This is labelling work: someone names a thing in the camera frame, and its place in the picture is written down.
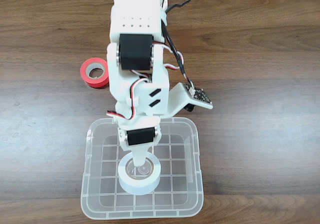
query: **masking tape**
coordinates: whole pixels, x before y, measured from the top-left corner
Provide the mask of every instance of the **masking tape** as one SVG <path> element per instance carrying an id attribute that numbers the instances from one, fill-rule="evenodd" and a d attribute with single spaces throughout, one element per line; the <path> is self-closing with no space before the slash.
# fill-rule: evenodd
<path id="1" fill-rule="evenodd" d="M 155 155 L 147 152 L 143 166 L 133 165 L 132 152 L 125 155 L 118 166 L 119 183 L 123 190 L 133 195 L 145 195 L 152 192 L 159 184 L 161 165 Z"/>

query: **robotic arm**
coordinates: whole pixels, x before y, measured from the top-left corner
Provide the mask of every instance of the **robotic arm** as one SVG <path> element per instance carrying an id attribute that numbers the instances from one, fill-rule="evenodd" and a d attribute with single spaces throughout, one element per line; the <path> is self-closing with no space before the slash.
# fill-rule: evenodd
<path id="1" fill-rule="evenodd" d="M 187 78 L 182 54 L 164 44 L 167 7 L 167 0 L 114 0 L 111 10 L 107 62 L 110 92 L 117 103 L 107 115 L 118 123 L 119 143 L 124 151 L 132 151 L 136 167 L 159 143 L 162 118 L 182 108 L 213 108 L 203 90 Z M 164 64 L 164 49 L 176 55 L 179 66 Z M 170 90 L 167 68 L 180 69 L 189 84 L 178 83 Z"/>

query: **table surface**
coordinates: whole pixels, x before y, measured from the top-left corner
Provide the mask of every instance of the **table surface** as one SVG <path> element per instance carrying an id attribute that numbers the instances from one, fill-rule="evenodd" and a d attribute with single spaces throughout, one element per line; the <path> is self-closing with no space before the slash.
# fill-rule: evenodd
<path id="1" fill-rule="evenodd" d="M 0 0 L 0 223 L 103 223 L 80 207 L 86 134 L 116 102 L 80 66 L 106 58 L 112 5 Z M 178 114 L 198 128 L 204 205 L 189 218 L 107 223 L 320 223 L 319 20 L 320 0 L 172 10 L 185 70 L 214 105 Z"/>

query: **plastic container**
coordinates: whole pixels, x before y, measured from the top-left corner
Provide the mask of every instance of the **plastic container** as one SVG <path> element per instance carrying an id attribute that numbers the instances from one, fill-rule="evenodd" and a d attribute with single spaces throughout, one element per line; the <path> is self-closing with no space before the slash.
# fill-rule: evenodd
<path id="1" fill-rule="evenodd" d="M 86 138 L 81 208 L 94 220 L 135 218 L 182 218 L 196 215 L 204 203 L 198 132 L 184 117 L 164 119 L 162 138 L 149 151 L 161 164 L 157 188 L 145 195 L 125 192 L 118 164 L 128 151 L 118 140 L 112 118 L 96 120 Z"/>

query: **ventilation hole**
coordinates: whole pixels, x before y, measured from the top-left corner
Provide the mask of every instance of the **ventilation hole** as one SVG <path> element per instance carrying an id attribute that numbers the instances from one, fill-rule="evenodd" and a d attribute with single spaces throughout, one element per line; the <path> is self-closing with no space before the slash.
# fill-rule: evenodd
<path id="1" fill-rule="evenodd" d="M 150 107 L 154 107 L 155 105 L 157 105 L 160 102 L 160 100 L 155 100 L 154 102 L 152 102 L 149 106 Z"/>
<path id="2" fill-rule="evenodd" d="M 161 92 L 161 89 L 156 89 L 156 90 L 154 90 L 153 92 L 151 92 L 149 95 L 150 95 L 151 97 L 154 97 L 154 96 L 157 95 L 159 92 Z"/>

